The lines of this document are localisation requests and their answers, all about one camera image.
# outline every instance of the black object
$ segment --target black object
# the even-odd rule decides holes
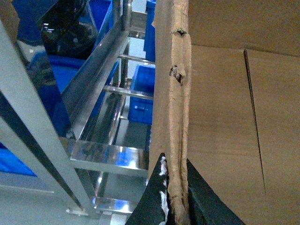
[[[78,22],[86,0],[59,0],[39,21],[48,54],[87,59],[97,39],[97,28]]]
[[[244,225],[244,222],[221,201],[189,160],[187,181],[192,225]]]
[[[161,209],[160,190],[165,176],[160,176],[161,158],[155,165],[146,190],[136,209],[126,222],[126,225],[158,225],[165,220]],[[208,183],[203,179],[192,163],[187,160],[188,202],[191,225],[245,225],[214,193]],[[174,225],[174,216],[169,210],[166,225]]]
[[[125,225],[159,225],[165,220],[165,214],[161,208],[160,191],[166,191],[163,182],[165,175],[160,176],[161,159],[165,155],[160,154],[154,167],[153,173],[149,179],[148,185],[136,209],[131,214]]]

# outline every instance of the metal bar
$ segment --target metal bar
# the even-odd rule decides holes
[[[123,23],[122,30],[130,30],[131,24],[132,0],[123,0]]]
[[[127,45],[124,49],[124,54],[128,55],[129,54],[129,46],[130,46],[130,39],[128,39]],[[124,88],[127,82],[127,76],[128,76],[128,60],[127,59],[122,59],[121,60],[121,82],[120,82],[120,87]]]
[[[22,162],[24,162],[42,181],[60,197],[68,207],[77,207],[71,196],[61,187],[55,178],[47,171],[47,169],[39,162],[34,154],[28,149],[26,144],[18,137],[18,135],[9,127],[9,125],[0,117],[0,141],[9,150],[14,153]],[[33,188],[33,182],[30,187],[22,187],[26,189]]]
[[[117,59],[117,61],[119,62],[118,69],[116,70],[116,72],[112,78],[112,84],[113,84],[113,86],[116,86],[116,87],[119,86],[120,78],[121,78],[121,59]]]
[[[86,3],[86,9],[88,10],[90,20],[92,21],[93,26],[96,27],[96,23],[95,23],[95,20],[94,20],[93,13],[92,13],[92,10],[90,8],[90,3],[89,2]]]
[[[112,18],[113,24],[115,24],[121,16],[121,1],[112,0]]]
[[[70,161],[75,168],[148,177],[149,153],[142,149],[60,139],[68,142],[66,151],[71,152]]]
[[[72,130],[77,140],[83,134],[90,114],[127,39],[128,32],[120,30],[121,20],[122,18],[109,31],[62,93],[66,108],[71,113]]]
[[[153,64],[155,65],[155,62],[151,62],[151,61],[148,61],[144,58],[140,58],[140,57],[136,57],[136,56],[131,56],[131,55],[124,55],[124,54],[121,54],[118,56],[118,58],[120,59],[126,59],[126,60],[132,60],[132,61],[137,61],[137,62],[143,62],[143,63],[148,63],[148,64]]]
[[[136,206],[136,202],[128,202],[124,200],[112,199],[112,198],[93,198],[94,208],[97,212],[111,211],[124,214],[131,214]]]
[[[145,39],[145,32],[139,32],[139,31],[136,31],[136,30],[131,30],[129,32],[128,37],[144,40]]]
[[[81,180],[81,183],[90,199],[95,196],[95,190],[90,180],[89,171],[76,169],[76,172]]]
[[[107,91],[107,92],[115,93],[115,94],[153,100],[153,94],[143,92],[143,91],[128,90],[125,88],[118,88],[118,87],[113,87],[113,86],[108,86],[108,85],[104,86],[103,90]]]
[[[147,14],[132,11],[130,30],[146,32]]]
[[[98,44],[84,65],[80,68],[76,76],[72,79],[69,85],[62,92],[62,99],[66,105],[68,114],[73,116],[71,122],[74,121],[78,113],[78,107],[83,105],[80,101],[83,100],[83,95],[88,92],[88,87],[93,84],[95,77],[101,77],[104,83],[107,80],[110,70],[103,74],[105,65],[111,60],[111,56],[123,46],[126,40],[127,32],[121,30],[122,18],[112,27],[104,39]]]
[[[36,89],[28,77],[14,46],[0,22],[0,91],[18,114],[40,148],[67,183],[82,207],[92,217],[96,213],[75,169],[58,138],[41,103]]]

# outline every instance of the gray metal frame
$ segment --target gray metal frame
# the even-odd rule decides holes
[[[108,91],[121,94],[120,103],[114,109],[115,116],[112,118],[108,143],[105,145],[84,141],[75,142],[75,140],[58,137],[37,91],[26,73],[23,62],[19,58],[19,53],[10,42],[0,21],[0,94],[3,94],[13,111],[20,118],[24,126],[23,130],[26,130],[32,136],[36,145],[45,154],[45,157],[55,167],[56,171],[50,172],[47,169],[43,161],[36,157],[31,146],[24,142],[20,134],[10,127],[7,118],[3,117],[0,117],[0,141],[28,165],[49,187],[51,191],[45,191],[45,193],[54,192],[65,202],[70,208],[69,213],[73,211],[81,215],[88,214],[93,218],[98,217],[97,213],[100,210],[132,213],[136,203],[122,201],[124,207],[120,210],[113,208],[114,203],[116,201],[120,202],[120,200],[92,198],[94,194],[95,196],[97,194],[94,193],[93,187],[90,185],[91,181],[87,170],[101,171],[102,174],[110,172],[148,177],[147,152],[112,145],[120,119],[123,119],[122,110],[126,96],[153,99],[153,96],[148,93],[129,90],[130,80],[127,79],[128,60],[154,64],[154,62],[142,58],[128,56],[130,30],[144,32],[143,27],[145,27],[145,24],[142,21],[145,21],[145,14],[142,14],[142,19],[138,19],[137,15],[139,13],[131,10],[131,0],[124,0],[123,8],[121,8],[120,0],[113,0],[112,3],[113,28],[107,33],[62,93],[62,99],[77,140],[82,137],[100,93]],[[121,61],[120,86],[105,86],[116,60]],[[107,163],[104,163],[103,160],[103,149],[108,151],[108,158],[105,159]],[[116,165],[116,154],[122,151],[130,151],[133,156],[131,164],[128,166]]]

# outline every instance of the floor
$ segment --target floor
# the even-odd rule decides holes
[[[133,10],[145,12],[146,0],[134,0],[132,3]],[[129,54],[138,57],[145,57],[143,52],[143,40],[131,39],[131,48]],[[130,61],[128,65],[128,77],[132,77],[135,67],[139,63]],[[137,140],[145,139],[148,127],[144,124],[130,123],[127,120],[122,121],[116,145],[144,148],[145,143]],[[0,181],[8,182],[14,186],[20,184],[26,179],[24,176],[10,176],[0,173]],[[33,180],[27,179],[27,184],[23,186],[34,186]],[[107,185],[110,187],[118,186],[118,189],[108,188],[105,196],[119,199],[127,198],[128,200],[138,201],[143,194],[144,180],[139,178],[123,177],[111,175]],[[127,194],[123,190],[128,190],[128,186],[135,187],[130,189]],[[76,216],[66,213],[66,205],[55,195],[50,193],[36,194],[34,192],[24,191],[20,188],[7,188],[0,185],[0,224],[1,225],[124,225],[126,216],[118,214],[103,214],[100,219],[91,219],[85,216]]]

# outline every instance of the brown cardboard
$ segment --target brown cardboard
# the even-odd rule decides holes
[[[299,0],[189,0],[192,45],[300,56]]]
[[[185,199],[187,154],[246,224],[300,221],[299,58],[249,52],[258,142],[243,55],[247,48],[299,56],[298,5],[287,0],[190,0],[188,6],[188,0],[157,0],[150,173],[164,152],[168,191],[179,217],[187,207],[172,196]],[[180,37],[177,30],[187,34]],[[191,62],[195,71],[188,76]],[[189,78],[182,86],[167,75],[175,63]]]
[[[266,193],[277,224],[300,221],[300,58],[248,51]]]
[[[0,19],[12,42],[16,42],[20,19],[11,0],[0,1]]]
[[[246,224],[262,224],[267,208],[243,51],[192,46],[192,63],[188,159]]]
[[[191,43],[188,34],[185,0],[158,1],[154,25],[156,33],[157,64],[155,101],[149,170],[154,160],[164,152],[167,156],[168,192],[172,211],[178,224],[188,224],[187,141],[188,110],[191,87]],[[181,82],[170,76],[171,68],[182,76]]]

